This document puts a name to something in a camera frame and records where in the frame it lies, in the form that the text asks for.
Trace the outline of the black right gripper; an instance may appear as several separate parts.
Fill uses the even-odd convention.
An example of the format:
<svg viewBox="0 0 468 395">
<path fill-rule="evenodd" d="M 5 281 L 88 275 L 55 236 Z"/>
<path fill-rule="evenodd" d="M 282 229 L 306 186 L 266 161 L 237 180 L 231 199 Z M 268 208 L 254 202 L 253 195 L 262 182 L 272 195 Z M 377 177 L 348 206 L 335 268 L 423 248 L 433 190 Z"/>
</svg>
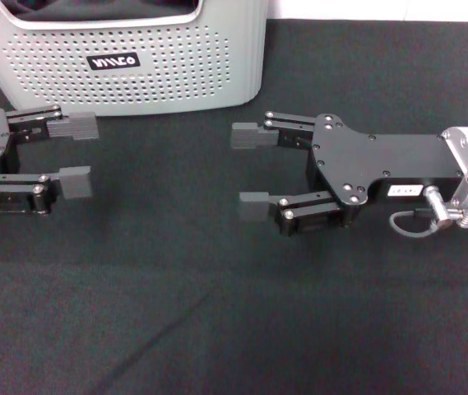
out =
<svg viewBox="0 0 468 395">
<path fill-rule="evenodd" d="M 447 202 L 463 177 L 439 135 L 356 132 L 334 114 L 314 119 L 306 174 L 312 190 L 332 195 L 343 226 L 368 204 L 426 205 L 429 186 L 437 187 Z"/>
</svg>

